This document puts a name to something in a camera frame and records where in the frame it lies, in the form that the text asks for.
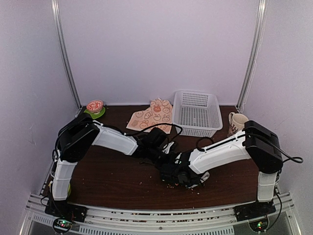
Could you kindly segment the blue polka dot towel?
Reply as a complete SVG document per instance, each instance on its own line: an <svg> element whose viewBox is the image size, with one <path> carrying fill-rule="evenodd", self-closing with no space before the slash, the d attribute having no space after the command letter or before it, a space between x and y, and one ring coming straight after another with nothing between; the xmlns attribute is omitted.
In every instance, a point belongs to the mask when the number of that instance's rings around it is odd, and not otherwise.
<svg viewBox="0 0 313 235"><path fill-rule="evenodd" d="M195 188L195 187L198 187L198 186L203 186L204 185L204 182L210 177L210 174L209 172L205 172L203 174L200 174L200 175L196 175L194 178L192 178L190 180L190 183L189 185L187 186L188 189L192 189L192 188Z"/></svg>

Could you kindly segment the white plastic basket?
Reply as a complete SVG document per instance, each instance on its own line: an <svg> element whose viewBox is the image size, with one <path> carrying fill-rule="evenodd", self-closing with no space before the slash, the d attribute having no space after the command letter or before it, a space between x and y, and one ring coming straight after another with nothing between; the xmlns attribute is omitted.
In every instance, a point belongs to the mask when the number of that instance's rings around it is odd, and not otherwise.
<svg viewBox="0 0 313 235"><path fill-rule="evenodd" d="M175 92L172 122L182 128L184 136L214 136L223 128L217 97L193 91Z"/></svg>

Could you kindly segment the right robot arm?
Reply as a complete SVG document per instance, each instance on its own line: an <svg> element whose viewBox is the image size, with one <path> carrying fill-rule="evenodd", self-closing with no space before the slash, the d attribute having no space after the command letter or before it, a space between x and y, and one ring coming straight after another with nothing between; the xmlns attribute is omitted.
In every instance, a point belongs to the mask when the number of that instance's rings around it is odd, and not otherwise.
<svg viewBox="0 0 313 235"><path fill-rule="evenodd" d="M169 152L160 166L160 178L170 184L194 188L209 177L213 168L241 160L253 160L258 167L257 201L251 212L261 216L273 199L278 172L283 167L278 136L255 121L247 121L243 130L206 147Z"/></svg>

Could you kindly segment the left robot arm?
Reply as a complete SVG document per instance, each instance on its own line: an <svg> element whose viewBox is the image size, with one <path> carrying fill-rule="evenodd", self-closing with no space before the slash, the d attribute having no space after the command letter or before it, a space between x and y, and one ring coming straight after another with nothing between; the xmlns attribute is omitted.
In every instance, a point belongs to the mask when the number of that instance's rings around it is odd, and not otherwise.
<svg viewBox="0 0 313 235"><path fill-rule="evenodd" d="M51 209L59 217L69 215L70 206L64 201L68 198L74 169L93 145L135 158L147 158L156 164L162 163L175 143L158 125L154 124L149 129L147 134L143 131L128 134L115 126L93 120L89 115L79 116L64 126L58 133L52 154Z"/></svg>

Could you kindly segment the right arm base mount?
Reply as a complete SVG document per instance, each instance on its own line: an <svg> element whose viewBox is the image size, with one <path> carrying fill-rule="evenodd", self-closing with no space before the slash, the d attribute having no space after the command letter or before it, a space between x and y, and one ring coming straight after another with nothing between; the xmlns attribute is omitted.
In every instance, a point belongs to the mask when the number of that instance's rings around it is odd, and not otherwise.
<svg viewBox="0 0 313 235"><path fill-rule="evenodd" d="M262 217L276 212L274 203L271 202L253 202L249 204L235 206L234 213L237 221L250 220Z"/></svg>

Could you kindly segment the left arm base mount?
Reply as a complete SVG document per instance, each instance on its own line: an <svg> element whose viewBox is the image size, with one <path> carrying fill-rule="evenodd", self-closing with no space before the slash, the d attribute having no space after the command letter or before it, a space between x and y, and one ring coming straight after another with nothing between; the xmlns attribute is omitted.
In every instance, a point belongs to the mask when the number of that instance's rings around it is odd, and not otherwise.
<svg viewBox="0 0 313 235"><path fill-rule="evenodd" d="M87 208L73 204L49 204L45 213L68 221L84 222L87 215Z"/></svg>

